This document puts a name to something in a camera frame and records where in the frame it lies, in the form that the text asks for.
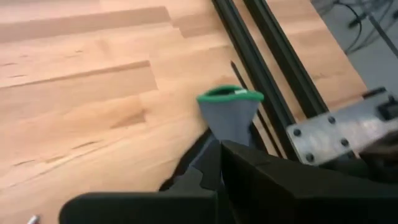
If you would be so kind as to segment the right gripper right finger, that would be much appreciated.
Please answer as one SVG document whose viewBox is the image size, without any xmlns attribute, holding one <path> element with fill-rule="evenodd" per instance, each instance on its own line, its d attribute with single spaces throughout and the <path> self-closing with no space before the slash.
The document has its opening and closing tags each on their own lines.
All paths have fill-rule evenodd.
<svg viewBox="0 0 398 224">
<path fill-rule="evenodd" d="M 242 224 L 398 224 L 398 185 L 221 143 L 222 175 Z"/>
</svg>

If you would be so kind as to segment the black aluminium table frame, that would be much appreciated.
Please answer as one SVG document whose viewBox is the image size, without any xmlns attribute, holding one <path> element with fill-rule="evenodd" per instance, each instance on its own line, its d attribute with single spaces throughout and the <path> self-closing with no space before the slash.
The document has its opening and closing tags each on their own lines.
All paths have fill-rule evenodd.
<svg viewBox="0 0 398 224">
<path fill-rule="evenodd" d="M 315 152 L 299 152 L 298 147 L 292 144 L 293 140 L 303 140 L 304 132 L 300 128 L 287 131 L 289 126 L 295 124 L 293 114 L 233 0 L 212 0 L 212 2 L 250 81 L 254 88 L 264 95 L 265 100 L 262 105 L 287 158 L 311 165 L 320 163 L 320 156 Z M 244 2 L 266 43 L 270 45 L 271 52 L 304 115 L 314 118 L 328 112 L 327 105 L 265 0 L 244 0 Z"/>
</svg>

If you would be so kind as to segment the silver mounting bracket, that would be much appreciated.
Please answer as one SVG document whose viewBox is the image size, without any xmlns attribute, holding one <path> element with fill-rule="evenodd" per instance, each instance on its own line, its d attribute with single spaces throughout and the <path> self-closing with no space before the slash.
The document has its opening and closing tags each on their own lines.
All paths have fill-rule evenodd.
<svg viewBox="0 0 398 224">
<path fill-rule="evenodd" d="M 398 130 L 398 95 L 373 90 L 356 103 L 286 128 L 304 164 L 319 166 Z"/>
</svg>

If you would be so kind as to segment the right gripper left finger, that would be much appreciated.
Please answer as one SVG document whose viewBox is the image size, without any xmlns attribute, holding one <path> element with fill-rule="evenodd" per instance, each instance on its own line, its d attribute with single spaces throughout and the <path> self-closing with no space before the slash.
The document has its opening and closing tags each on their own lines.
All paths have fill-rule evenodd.
<svg viewBox="0 0 398 224">
<path fill-rule="evenodd" d="M 69 200 L 59 224 L 214 224 L 218 173 L 191 167 L 160 192 L 92 192 Z"/>
</svg>

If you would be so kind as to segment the black grey work glove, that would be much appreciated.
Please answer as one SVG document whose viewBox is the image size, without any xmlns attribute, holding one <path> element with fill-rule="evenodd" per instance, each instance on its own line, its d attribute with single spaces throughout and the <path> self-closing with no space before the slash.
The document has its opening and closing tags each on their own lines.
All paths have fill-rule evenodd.
<svg viewBox="0 0 398 224">
<path fill-rule="evenodd" d="M 266 149 L 259 131 L 253 124 L 262 93 L 236 85 L 221 85 L 197 96 L 201 116 L 207 130 L 195 141 L 178 162 L 173 174 L 160 186 L 160 191 L 171 188 L 189 166 L 215 140 L 233 141 L 255 149 Z"/>
</svg>

